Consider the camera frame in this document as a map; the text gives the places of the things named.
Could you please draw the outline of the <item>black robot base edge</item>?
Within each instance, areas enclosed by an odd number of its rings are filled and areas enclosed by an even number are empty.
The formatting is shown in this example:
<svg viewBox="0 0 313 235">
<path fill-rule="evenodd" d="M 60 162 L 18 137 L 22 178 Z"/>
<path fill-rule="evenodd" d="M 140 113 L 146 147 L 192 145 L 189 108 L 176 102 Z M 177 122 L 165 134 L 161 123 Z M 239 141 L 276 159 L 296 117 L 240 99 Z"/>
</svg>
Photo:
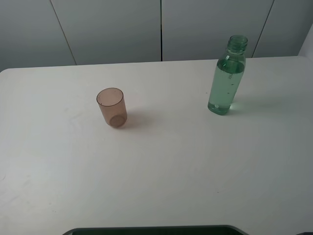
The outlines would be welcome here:
<svg viewBox="0 0 313 235">
<path fill-rule="evenodd" d="M 66 235 L 245 235 L 246 232 L 230 225 L 76 228 Z"/>
</svg>

